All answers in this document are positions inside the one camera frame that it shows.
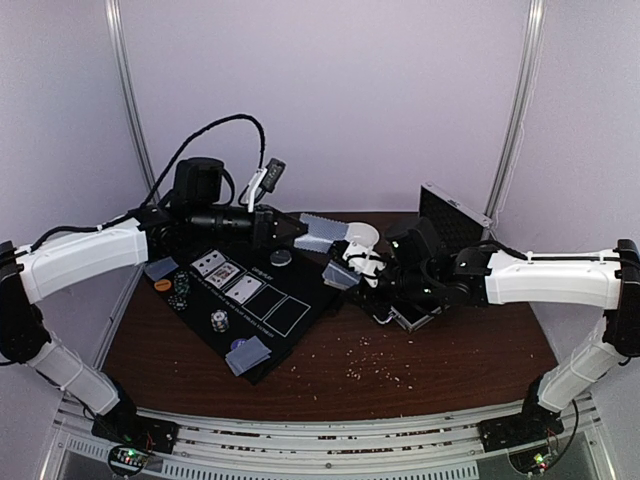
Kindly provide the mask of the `left aluminium frame post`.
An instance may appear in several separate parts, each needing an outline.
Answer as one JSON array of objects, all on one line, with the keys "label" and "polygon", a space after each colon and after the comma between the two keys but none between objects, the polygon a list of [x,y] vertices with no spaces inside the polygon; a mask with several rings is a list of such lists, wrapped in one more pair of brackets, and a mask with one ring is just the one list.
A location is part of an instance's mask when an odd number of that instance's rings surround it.
[{"label": "left aluminium frame post", "polygon": [[150,192],[155,182],[155,175],[149,157],[146,140],[143,133],[141,117],[136,102],[131,69],[129,65],[126,39],[121,15],[121,5],[117,0],[104,2],[107,28],[111,40],[112,50],[116,62],[116,70],[120,88],[124,98],[125,115],[133,143],[135,158],[140,167],[143,182],[147,192]]}]

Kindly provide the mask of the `black poker table mat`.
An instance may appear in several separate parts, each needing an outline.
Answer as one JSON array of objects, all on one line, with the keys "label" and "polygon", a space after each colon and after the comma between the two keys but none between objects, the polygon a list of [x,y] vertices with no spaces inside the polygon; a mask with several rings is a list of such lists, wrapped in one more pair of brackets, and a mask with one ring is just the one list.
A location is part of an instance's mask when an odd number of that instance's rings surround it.
[{"label": "black poker table mat", "polygon": [[[173,276],[178,271],[190,275],[190,293],[184,297],[188,308],[176,311],[178,317],[203,342],[225,358],[231,343],[238,338],[257,336],[271,351],[269,359],[240,375],[256,384],[279,365],[293,347],[326,311],[334,307],[339,292],[326,285],[322,278],[324,266],[311,260],[311,251],[292,245],[273,245],[253,248],[251,244],[253,214],[243,212],[214,212],[194,215],[187,220],[166,221],[150,229],[149,257],[160,260],[172,257],[179,267],[162,279],[172,282],[172,288],[161,293],[167,298],[176,295]],[[278,249],[287,249],[292,261],[275,267],[269,256]],[[240,272],[222,288],[208,283],[191,263],[212,250],[218,250],[226,262],[235,264]],[[249,274],[263,282],[263,286],[244,304],[226,296],[226,292],[240,278]],[[210,315],[216,310],[228,313],[229,329],[213,331]]]}]

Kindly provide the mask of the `poker chip stack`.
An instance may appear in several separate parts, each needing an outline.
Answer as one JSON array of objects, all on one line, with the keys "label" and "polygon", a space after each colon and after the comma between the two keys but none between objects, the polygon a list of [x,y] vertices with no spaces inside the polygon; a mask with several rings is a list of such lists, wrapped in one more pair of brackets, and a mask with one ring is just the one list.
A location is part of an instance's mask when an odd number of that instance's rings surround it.
[{"label": "poker chip stack", "polygon": [[186,271],[178,271],[173,276],[173,288],[176,295],[186,297],[191,290],[189,273]]},{"label": "poker chip stack", "polygon": [[225,310],[216,310],[210,315],[212,329],[216,333],[224,333],[229,329],[228,313]]}]

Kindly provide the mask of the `orange big blind button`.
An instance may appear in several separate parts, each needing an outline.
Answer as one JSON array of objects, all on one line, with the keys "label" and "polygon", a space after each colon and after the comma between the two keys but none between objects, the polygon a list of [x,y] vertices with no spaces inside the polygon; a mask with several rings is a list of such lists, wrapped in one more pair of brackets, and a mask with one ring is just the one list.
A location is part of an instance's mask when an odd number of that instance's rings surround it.
[{"label": "orange big blind button", "polygon": [[172,282],[168,279],[161,279],[154,283],[154,289],[159,292],[166,292],[172,288]]}]

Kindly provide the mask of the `dealt card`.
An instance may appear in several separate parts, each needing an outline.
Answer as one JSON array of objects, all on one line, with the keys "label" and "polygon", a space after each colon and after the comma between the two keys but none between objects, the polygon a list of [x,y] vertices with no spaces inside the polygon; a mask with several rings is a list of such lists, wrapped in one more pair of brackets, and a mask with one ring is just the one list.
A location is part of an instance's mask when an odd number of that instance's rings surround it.
[{"label": "dealt card", "polygon": [[149,262],[144,266],[145,275],[156,282],[175,271],[179,265],[172,257],[165,257],[160,260]]},{"label": "dealt card", "polygon": [[247,342],[225,356],[225,362],[235,376],[240,376],[248,370],[270,358],[272,351],[257,337],[247,339]]}]

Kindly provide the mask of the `grey playing card deck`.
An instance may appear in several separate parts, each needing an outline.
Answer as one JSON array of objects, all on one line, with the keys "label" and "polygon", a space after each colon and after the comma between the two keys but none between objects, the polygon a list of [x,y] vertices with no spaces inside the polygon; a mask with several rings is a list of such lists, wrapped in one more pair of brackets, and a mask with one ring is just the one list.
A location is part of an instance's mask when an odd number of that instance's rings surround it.
[{"label": "grey playing card deck", "polygon": [[326,285],[346,291],[359,284],[361,275],[330,261],[322,273],[322,278]]}]

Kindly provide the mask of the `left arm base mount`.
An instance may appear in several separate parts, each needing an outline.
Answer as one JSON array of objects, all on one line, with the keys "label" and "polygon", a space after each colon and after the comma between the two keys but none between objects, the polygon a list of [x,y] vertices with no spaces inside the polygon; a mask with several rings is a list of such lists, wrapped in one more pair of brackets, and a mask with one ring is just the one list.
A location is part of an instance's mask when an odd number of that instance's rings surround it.
[{"label": "left arm base mount", "polygon": [[98,417],[92,425],[93,436],[152,453],[171,454],[179,426],[177,423],[152,417],[137,416],[132,426],[114,427]]}]

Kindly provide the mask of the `aluminium poker chip case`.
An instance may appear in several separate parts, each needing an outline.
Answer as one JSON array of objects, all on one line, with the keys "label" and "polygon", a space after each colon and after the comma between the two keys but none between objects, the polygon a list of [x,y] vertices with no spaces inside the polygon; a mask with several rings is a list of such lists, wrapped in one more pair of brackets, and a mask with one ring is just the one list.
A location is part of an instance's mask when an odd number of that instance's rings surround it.
[{"label": "aluminium poker chip case", "polygon": [[391,225],[384,233],[390,259],[379,280],[395,281],[410,305],[392,320],[411,333],[450,306],[471,297],[467,280],[456,277],[455,259],[462,250],[487,238],[492,220],[448,195],[433,183],[421,187],[418,213]]}]

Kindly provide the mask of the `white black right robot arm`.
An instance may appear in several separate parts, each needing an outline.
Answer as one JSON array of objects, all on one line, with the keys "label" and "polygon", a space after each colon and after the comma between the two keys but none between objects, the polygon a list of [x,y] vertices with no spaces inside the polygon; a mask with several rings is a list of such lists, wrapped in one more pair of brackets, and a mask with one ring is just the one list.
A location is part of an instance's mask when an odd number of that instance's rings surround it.
[{"label": "white black right robot arm", "polygon": [[639,251],[631,240],[593,253],[541,254],[487,239],[454,252],[425,217],[402,219],[385,240],[385,255],[350,240],[341,256],[362,276],[356,296],[376,320],[390,316],[395,302],[428,314],[523,302],[601,309],[589,336],[531,384],[523,412],[512,423],[519,440],[535,440],[577,395],[615,364],[639,355]]}]

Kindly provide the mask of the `clear grey dealer button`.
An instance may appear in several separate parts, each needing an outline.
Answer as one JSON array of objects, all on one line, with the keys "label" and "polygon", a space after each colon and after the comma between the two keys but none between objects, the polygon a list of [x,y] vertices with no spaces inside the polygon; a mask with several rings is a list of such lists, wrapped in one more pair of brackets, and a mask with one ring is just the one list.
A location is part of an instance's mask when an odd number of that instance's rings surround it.
[{"label": "clear grey dealer button", "polygon": [[278,249],[270,254],[269,259],[273,266],[284,267],[291,263],[292,254],[287,249]]}]

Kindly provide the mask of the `right aluminium frame post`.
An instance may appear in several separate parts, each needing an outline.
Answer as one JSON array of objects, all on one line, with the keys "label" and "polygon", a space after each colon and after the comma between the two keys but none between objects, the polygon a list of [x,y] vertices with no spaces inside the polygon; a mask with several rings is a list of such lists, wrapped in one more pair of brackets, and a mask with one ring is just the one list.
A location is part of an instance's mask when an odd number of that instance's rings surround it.
[{"label": "right aluminium frame post", "polygon": [[524,138],[524,121],[528,105],[534,95],[534,84],[539,65],[545,14],[546,1],[531,0],[529,2],[521,60],[511,111],[496,174],[485,208],[485,215],[491,218],[493,225],[498,224],[499,215],[504,209]]}]

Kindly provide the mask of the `aluminium front rail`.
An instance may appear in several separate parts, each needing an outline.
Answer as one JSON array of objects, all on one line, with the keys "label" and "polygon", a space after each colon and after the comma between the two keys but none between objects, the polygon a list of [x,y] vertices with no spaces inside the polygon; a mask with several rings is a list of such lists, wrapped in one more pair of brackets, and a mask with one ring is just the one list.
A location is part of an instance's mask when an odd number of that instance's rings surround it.
[{"label": "aluminium front rail", "polygon": [[588,396],[565,411],[565,432],[487,451],[478,425],[519,411],[517,402],[443,414],[346,422],[222,419],[146,410],[178,426],[174,450],[139,479],[520,479],[515,464],[550,450],[545,479],[614,479],[600,416]]}]

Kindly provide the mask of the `white orange bowl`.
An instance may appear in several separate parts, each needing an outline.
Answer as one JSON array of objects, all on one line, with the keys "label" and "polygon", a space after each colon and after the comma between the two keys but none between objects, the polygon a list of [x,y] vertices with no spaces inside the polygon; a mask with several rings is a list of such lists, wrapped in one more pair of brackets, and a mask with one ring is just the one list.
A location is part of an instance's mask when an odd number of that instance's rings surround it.
[{"label": "white orange bowl", "polygon": [[367,248],[374,248],[380,239],[379,231],[364,222],[350,222],[345,234],[345,240]]}]

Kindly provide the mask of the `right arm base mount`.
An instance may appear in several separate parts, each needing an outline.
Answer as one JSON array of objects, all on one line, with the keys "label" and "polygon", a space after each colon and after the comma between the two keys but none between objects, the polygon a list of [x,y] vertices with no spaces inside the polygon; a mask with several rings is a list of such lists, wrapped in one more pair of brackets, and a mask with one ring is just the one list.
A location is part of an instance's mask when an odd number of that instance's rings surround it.
[{"label": "right arm base mount", "polygon": [[478,430],[484,451],[493,452],[545,440],[550,432],[561,434],[564,425],[557,416],[519,413],[481,421]]}]

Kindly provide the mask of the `aluminium frame post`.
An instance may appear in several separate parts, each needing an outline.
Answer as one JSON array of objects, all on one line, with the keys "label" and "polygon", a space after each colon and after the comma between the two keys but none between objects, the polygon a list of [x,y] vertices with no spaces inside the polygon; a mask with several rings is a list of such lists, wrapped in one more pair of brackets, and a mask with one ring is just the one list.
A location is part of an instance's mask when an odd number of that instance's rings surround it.
[{"label": "aluminium frame post", "polygon": [[524,138],[524,121],[528,105],[534,95],[534,84],[539,65],[545,14],[546,1],[531,0],[529,2],[521,60],[511,111],[496,174],[485,208],[485,215],[491,218],[493,225],[498,224],[499,215],[504,209]]},{"label": "aluminium frame post", "polygon": [[129,65],[126,39],[121,15],[121,5],[117,0],[104,2],[107,28],[111,40],[112,50],[116,62],[116,70],[120,88],[124,98],[125,115],[133,143],[135,158],[140,167],[143,182],[147,192],[150,192],[155,182],[155,175],[149,157],[146,140],[143,133],[141,117],[136,102],[131,69]]}]

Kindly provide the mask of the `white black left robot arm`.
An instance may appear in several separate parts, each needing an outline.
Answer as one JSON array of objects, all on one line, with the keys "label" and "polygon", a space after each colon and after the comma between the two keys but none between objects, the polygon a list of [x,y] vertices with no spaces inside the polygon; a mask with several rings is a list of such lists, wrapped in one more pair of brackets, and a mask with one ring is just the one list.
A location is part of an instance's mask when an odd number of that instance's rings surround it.
[{"label": "white black left robot arm", "polygon": [[276,246],[306,227],[262,204],[285,172],[273,158],[258,168],[233,206],[220,201],[229,178],[222,162],[196,157],[179,161],[172,188],[157,203],[144,203],[101,225],[60,226],[30,245],[1,245],[1,355],[7,364],[30,367],[54,387],[85,405],[123,444],[137,442],[144,424],[116,382],[86,363],[82,351],[66,346],[44,319],[52,306],[61,319],[86,333],[104,332],[106,302],[127,270],[153,262],[193,243],[200,235],[238,239],[253,247]]}]

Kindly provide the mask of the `purple small blind button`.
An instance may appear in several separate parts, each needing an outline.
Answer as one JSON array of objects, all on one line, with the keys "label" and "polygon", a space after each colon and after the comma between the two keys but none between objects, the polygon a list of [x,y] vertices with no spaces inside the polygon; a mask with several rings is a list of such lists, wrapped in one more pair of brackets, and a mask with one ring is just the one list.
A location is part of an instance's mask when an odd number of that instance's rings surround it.
[{"label": "purple small blind button", "polygon": [[246,342],[247,342],[247,339],[245,339],[245,338],[238,338],[238,339],[234,340],[234,341],[231,343],[231,347],[230,347],[230,349],[231,349],[231,350],[235,350],[235,349],[239,348],[240,346],[242,346],[243,344],[245,344]]}]

